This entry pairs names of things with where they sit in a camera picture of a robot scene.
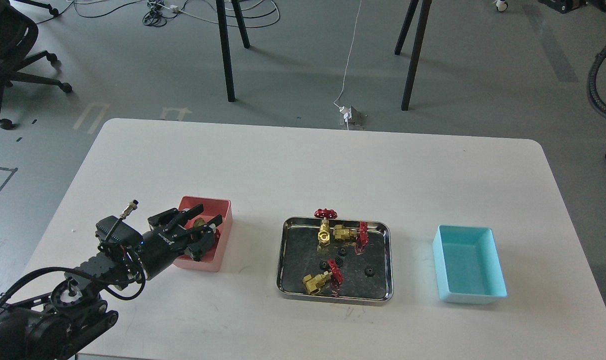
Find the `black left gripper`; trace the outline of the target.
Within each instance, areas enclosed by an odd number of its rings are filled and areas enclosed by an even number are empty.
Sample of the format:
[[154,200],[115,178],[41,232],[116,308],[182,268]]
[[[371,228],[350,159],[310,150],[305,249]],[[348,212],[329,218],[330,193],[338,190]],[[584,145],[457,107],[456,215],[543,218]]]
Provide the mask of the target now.
[[178,257],[210,262],[209,252],[218,244],[219,226],[224,218],[197,217],[203,211],[204,205],[198,203],[188,209],[170,208],[149,217],[150,231],[141,236],[138,249],[146,280],[159,275]]

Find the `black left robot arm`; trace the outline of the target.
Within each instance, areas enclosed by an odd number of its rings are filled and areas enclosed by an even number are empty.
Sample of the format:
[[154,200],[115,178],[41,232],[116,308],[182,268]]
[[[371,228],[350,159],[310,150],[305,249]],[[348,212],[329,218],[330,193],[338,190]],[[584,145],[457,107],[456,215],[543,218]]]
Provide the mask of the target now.
[[204,205],[170,208],[148,218],[143,234],[118,216],[96,224],[98,253],[76,268],[35,269],[0,296],[0,360],[67,360],[118,321],[101,293],[131,301],[148,281],[182,255],[202,260],[220,234],[221,214],[204,219]]

